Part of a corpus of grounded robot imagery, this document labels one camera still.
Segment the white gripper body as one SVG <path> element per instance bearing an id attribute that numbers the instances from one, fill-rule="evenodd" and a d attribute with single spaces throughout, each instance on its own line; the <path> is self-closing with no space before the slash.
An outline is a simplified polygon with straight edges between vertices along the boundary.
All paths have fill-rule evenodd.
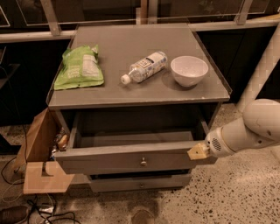
<path id="1" fill-rule="evenodd" d="M 210 155 L 216 158 L 224 158 L 234 154 L 223 140 L 221 128 L 214 129 L 206 135 L 206 145 L 209 147 Z"/>

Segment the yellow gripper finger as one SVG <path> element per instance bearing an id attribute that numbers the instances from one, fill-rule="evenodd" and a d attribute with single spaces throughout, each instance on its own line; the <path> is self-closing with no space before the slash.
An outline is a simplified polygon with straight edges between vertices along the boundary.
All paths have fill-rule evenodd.
<path id="1" fill-rule="evenodd" d="M 187 154 L 191 160 L 205 159 L 210 156 L 210 149 L 205 143 L 197 143 Z"/>

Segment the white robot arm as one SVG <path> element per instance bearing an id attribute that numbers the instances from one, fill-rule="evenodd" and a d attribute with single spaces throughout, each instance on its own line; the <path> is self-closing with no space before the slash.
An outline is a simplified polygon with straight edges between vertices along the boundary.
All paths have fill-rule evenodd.
<path id="1" fill-rule="evenodd" d="M 241 117 L 209 132 L 204 141 L 195 144 L 187 152 L 191 160 L 223 158 L 280 143 L 280 103 L 257 97 L 279 60 L 280 24 L 237 103 Z"/>

